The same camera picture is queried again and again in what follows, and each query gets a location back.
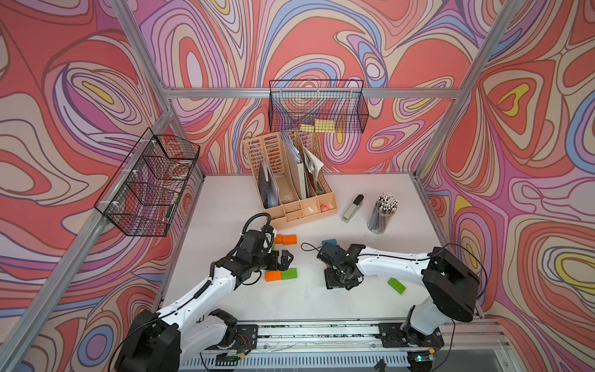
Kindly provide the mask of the green block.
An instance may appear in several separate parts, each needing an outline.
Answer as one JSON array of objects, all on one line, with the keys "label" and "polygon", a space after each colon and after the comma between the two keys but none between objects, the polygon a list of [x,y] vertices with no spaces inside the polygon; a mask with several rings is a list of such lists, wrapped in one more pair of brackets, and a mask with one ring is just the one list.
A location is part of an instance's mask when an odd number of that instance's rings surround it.
[{"label": "green block", "polygon": [[297,278],[298,278],[297,268],[289,268],[286,271],[281,272],[281,280],[282,281],[294,280]]},{"label": "green block", "polygon": [[400,295],[404,294],[407,289],[405,285],[395,278],[390,278],[387,283]]}]

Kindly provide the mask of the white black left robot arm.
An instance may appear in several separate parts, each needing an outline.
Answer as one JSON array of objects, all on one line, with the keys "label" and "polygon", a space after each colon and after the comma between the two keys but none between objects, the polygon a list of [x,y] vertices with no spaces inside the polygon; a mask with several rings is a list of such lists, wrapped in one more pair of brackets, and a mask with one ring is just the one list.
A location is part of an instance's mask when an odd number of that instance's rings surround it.
[{"label": "white black left robot arm", "polygon": [[274,250],[275,237],[270,226],[244,231],[236,247],[212,263],[209,275],[192,290],[156,312],[141,312],[113,354],[110,367],[114,371],[177,371],[209,347],[233,346],[237,320],[216,305],[253,274],[290,267],[293,256]]}]

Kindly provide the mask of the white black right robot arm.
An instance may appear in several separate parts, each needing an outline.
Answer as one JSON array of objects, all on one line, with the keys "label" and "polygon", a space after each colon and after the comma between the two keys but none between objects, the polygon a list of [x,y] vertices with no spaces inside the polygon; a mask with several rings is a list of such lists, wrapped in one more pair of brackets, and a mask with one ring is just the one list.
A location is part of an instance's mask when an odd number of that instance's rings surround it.
[{"label": "white black right robot arm", "polygon": [[432,335],[450,322],[472,322],[480,278],[458,257],[436,246],[428,254],[399,254],[352,244],[346,250],[326,243],[317,258],[326,265],[328,289],[356,288],[365,277],[387,277],[427,290],[429,296],[410,308],[401,331],[409,338]]}]

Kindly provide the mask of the grey stapler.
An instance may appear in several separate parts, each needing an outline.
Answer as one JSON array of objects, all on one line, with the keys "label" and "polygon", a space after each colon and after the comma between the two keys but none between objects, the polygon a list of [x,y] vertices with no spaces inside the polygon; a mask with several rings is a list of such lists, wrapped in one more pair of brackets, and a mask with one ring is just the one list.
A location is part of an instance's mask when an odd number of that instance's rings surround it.
[{"label": "grey stapler", "polygon": [[348,207],[348,209],[342,215],[342,221],[344,223],[349,223],[350,220],[354,217],[354,215],[356,215],[359,212],[360,208],[363,206],[363,203],[364,203],[364,195],[362,195],[362,194],[357,195],[356,198],[353,200],[353,202]]}]

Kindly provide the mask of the beige plastic file organizer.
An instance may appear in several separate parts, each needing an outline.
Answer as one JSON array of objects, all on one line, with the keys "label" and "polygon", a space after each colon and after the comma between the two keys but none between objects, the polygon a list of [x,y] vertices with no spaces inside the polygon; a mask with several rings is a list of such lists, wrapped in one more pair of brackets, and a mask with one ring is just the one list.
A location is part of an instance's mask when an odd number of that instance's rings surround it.
[{"label": "beige plastic file organizer", "polygon": [[[243,141],[260,205],[276,229],[313,223],[338,212],[314,133],[267,133]],[[321,212],[321,205],[330,210]]]}]

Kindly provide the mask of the yellow sticky notes pad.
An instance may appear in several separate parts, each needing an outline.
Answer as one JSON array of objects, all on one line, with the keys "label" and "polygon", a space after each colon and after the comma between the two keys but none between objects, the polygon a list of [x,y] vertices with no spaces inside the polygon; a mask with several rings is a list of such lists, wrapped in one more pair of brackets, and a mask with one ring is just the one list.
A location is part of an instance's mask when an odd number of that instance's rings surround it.
[{"label": "yellow sticky notes pad", "polygon": [[315,119],[312,123],[302,123],[299,130],[304,133],[334,133],[336,122],[330,119]]}]

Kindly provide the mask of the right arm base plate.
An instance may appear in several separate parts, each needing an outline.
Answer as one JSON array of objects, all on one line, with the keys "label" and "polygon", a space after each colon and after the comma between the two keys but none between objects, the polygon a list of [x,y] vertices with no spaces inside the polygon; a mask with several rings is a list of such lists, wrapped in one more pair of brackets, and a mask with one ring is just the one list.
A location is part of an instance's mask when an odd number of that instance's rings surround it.
[{"label": "right arm base plate", "polygon": [[382,342],[384,348],[426,348],[439,350],[445,342],[438,328],[426,336],[414,330],[409,325],[404,329],[399,322],[384,322],[378,324],[376,338]]}]

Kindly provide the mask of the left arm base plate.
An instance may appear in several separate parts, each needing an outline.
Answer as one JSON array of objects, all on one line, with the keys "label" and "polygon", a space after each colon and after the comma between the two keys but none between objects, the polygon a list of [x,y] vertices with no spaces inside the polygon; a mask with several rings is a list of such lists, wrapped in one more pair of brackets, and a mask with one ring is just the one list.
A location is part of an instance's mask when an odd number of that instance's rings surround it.
[{"label": "left arm base plate", "polygon": [[217,347],[222,350],[254,350],[257,348],[258,331],[257,324],[233,325],[226,330]]}]

